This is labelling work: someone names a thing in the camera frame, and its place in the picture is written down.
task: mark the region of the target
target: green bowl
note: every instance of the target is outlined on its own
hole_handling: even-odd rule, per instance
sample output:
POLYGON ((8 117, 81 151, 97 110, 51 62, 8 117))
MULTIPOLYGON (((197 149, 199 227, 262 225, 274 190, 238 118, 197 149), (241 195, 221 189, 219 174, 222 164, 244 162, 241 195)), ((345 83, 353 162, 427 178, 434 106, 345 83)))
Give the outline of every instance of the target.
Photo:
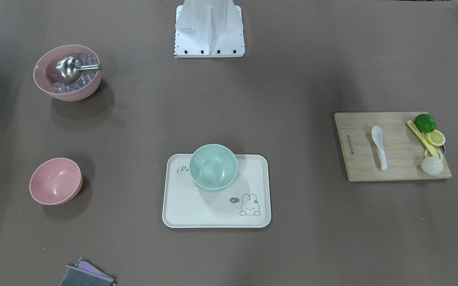
POLYGON ((234 181, 238 163, 227 147, 208 144, 192 154, 189 171, 198 188, 206 192, 220 192, 234 181))

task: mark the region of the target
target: green lime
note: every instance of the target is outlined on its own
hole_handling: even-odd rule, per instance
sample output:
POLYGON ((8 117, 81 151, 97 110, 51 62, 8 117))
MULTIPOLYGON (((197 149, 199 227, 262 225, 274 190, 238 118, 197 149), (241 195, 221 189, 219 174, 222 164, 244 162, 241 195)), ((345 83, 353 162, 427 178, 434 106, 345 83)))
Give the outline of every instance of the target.
POLYGON ((428 114, 420 114, 415 118, 415 125, 418 130, 425 133, 431 133, 436 129, 436 121, 428 114))

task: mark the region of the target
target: purple cloth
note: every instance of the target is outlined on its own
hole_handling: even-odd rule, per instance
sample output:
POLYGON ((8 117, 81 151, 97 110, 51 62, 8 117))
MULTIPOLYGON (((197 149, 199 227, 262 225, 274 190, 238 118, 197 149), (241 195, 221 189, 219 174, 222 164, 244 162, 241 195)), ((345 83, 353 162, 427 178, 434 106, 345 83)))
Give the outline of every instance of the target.
POLYGON ((79 261, 75 264, 75 267, 77 268, 80 268, 82 270, 85 270, 87 272, 91 272, 93 274, 96 274, 96 275, 100 275, 100 276, 105 276, 107 278, 110 278, 109 275, 106 275, 105 273, 101 272, 100 270, 96 269, 95 266, 89 264, 88 262, 79 259, 79 261))

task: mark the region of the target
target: bunny cartoon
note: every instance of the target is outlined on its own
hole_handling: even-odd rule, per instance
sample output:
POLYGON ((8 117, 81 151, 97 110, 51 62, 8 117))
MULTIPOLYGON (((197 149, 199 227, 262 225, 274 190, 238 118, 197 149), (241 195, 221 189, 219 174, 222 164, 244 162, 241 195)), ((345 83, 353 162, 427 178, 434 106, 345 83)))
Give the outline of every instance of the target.
POLYGON ((244 194, 240 215, 260 215, 259 203, 255 194, 244 194))

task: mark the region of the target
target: cloth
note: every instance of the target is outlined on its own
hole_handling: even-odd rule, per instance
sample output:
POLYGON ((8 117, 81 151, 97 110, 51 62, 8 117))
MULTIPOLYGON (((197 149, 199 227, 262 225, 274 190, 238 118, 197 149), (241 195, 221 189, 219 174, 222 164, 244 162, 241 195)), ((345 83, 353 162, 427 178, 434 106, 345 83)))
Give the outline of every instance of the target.
POLYGON ((114 279, 82 259, 67 265, 67 273, 59 286, 116 286, 114 279))

